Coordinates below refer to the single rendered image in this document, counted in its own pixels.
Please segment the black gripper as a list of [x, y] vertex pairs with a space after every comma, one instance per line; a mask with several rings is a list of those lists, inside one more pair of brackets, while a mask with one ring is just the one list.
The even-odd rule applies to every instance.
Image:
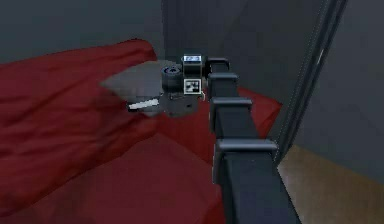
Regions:
[[[186, 78], [179, 65], [166, 66], [162, 70], [161, 107], [169, 117], [181, 117], [194, 113], [198, 108], [200, 79]], [[129, 112], [158, 112], [158, 98], [128, 103]]]

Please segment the red sofa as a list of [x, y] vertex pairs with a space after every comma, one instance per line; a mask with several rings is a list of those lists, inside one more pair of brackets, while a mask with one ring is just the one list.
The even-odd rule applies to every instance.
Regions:
[[141, 39], [0, 64], [0, 224], [225, 224], [207, 104], [130, 113], [103, 81]]

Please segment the dark grey door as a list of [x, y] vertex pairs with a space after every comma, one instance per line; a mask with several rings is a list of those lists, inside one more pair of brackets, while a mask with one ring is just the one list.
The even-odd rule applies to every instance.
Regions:
[[278, 145], [273, 159], [276, 165], [282, 161], [294, 143], [348, 1], [322, 0], [320, 4], [284, 120], [274, 139]]

